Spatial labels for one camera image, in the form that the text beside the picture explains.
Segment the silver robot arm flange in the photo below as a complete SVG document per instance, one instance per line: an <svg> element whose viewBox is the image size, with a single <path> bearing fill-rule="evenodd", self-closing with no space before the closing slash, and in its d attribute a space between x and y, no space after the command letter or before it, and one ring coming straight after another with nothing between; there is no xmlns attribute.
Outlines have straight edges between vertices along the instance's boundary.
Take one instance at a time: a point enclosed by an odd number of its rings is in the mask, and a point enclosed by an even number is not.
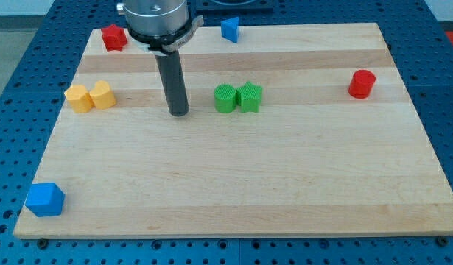
<svg viewBox="0 0 453 265"><path fill-rule="evenodd" d="M190 16L187 0L122 0L116 11L136 45L157 56L177 52L204 24L201 15Z"/></svg>

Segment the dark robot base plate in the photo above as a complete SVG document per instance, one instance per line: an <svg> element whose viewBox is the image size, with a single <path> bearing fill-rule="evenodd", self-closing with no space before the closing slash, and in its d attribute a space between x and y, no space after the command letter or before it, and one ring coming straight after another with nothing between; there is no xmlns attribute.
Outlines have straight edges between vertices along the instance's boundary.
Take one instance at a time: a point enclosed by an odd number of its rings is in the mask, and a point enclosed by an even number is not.
<svg viewBox="0 0 453 265"><path fill-rule="evenodd" d="M219 11L272 11L275 0L191 0L198 13Z"/></svg>

